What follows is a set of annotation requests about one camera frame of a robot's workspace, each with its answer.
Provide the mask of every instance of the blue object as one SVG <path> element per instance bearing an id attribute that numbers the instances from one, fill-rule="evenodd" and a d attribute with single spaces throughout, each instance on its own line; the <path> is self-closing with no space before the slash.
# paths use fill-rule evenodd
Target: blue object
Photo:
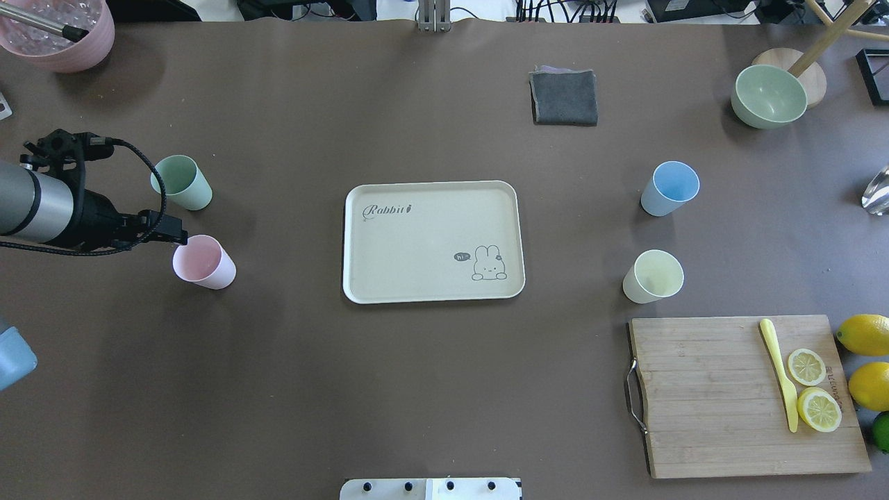
<path id="1" fill-rule="evenodd" d="M 654 169 L 652 179 L 642 193 L 642 207 L 661 217 L 694 198 L 701 188 L 698 174 L 680 161 L 669 161 Z"/>
<path id="2" fill-rule="evenodd" d="M 0 391 L 18 382 L 37 367 L 37 356 L 21 338 L 19 330 L 8 327 L 0 334 Z"/>

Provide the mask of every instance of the pink cup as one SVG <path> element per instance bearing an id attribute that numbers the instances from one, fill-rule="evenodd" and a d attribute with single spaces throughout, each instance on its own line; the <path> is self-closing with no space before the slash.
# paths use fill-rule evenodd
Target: pink cup
<path id="1" fill-rule="evenodd" d="M 216 238 L 198 234 L 176 248 L 172 270 L 188 283 L 219 290 L 231 285 L 237 269 Z"/>
<path id="2" fill-rule="evenodd" d="M 32 4 L 36 4 L 40 0 L 5 1 L 10 5 L 30 9 Z M 6 41 L 6 23 L 10 22 L 6 18 L 0 18 L 2 20 L 0 22 L 0 45 L 19 59 L 56 73 L 75 73 L 92 68 L 105 59 L 105 56 L 111 52 L 111 45 L 114 44 L 114 20 L 111 19 L 111 11 L 105 0 L 101 0 L 101 3 L 102 12 L 99 14 L 99 20 L 90 30 L 89 35 L 68 48 L 46 55 L 27 55 L 18 52 Z"/>

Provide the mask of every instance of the cutting board handle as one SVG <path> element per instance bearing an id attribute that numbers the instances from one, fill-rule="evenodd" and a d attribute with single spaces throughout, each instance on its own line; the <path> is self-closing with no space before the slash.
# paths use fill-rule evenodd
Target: cutting board handle
<path id="1" fill-rule="evenodd" d="M 627 370 L 627 378 L 626 378 L 626 380 L 624 380 L 623 391 L 624 391 L 624 394 L 627 396 L 627 410 L 629 410 L 629 414 L 633 415 L 633 418 L 636 419 L 636 423 L 639 424 L 639 430 L 641 430 L 642 435 L 645 436 L 648 434 L 648 427 L 645 427 L 645 424 L 642 422 L 642 418 L 641 418 L 642 415 L 644 415 L 643 409 L 641 408 L 641 405 L 642 405 L 641 398 L 640 398 L 640 403 L 639 403 L 639 405 L 640 405 L 639 415 L 637 415 L 636 409 L 633 407 L 633 396 L 632 396 L 632 394 L 630 394 L 630 388 L 629 388 L 629 376 L 633 375 L 636 372 L 636 369 L 638 367 L 639 367 L 639 363 L 636 360 L 636 358 L 635 357 L 630 358 L 629 370 Z M 636 380 L 637 380 L 636 386 L 638 387 L 638 385 L 639 385 L 638 384 L 638 380 L 639 380 L 638 375 L 637 375 Z"/>

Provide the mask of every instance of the lemon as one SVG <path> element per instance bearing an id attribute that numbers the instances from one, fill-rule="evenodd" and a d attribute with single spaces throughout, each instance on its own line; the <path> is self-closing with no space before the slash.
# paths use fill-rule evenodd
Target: lemon
<path id="1" fill-rule="evenodd" d="M 837 400 L 820 387 L 809 387 L 800 392 L 797 411 L 803 422 L 820 432 L 835 431 L 843 420 Z"/>
<path id="2" fill-rule="evenodd" d="M 889 412 L 883 412 L 874 419 L 872 428 L 874 444 L 880 451 L 889 455 Z"/>
<path id="3" fill-rule="evenodd" d="M 790 376 L 803 385 L 818 385 L 827 376 L 824 360 L 808 349 L 797 349 L 787 357 Z"/>
<path id="4" fill-rule="evenodd" d="M 885 356 L 889 354 L 889 318 L 856 314 L 839 326 L 837 339 L 855 354 Z"/>
<path id="5" fill-rule="evenodd" d="M 889 363 L 875 361 L 855 370 L 849 393 L 868 410 L 889 411 Z"/>

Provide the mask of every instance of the folded towel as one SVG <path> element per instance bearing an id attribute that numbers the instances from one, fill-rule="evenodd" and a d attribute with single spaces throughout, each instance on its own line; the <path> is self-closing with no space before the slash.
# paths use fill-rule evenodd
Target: folded towel
<path id="1" fill-rule="evenodd" d="M 539 66 L 531 73 L 534 122 L 548 125 L 595 125 L 596 75 L 592 69 Z"/>

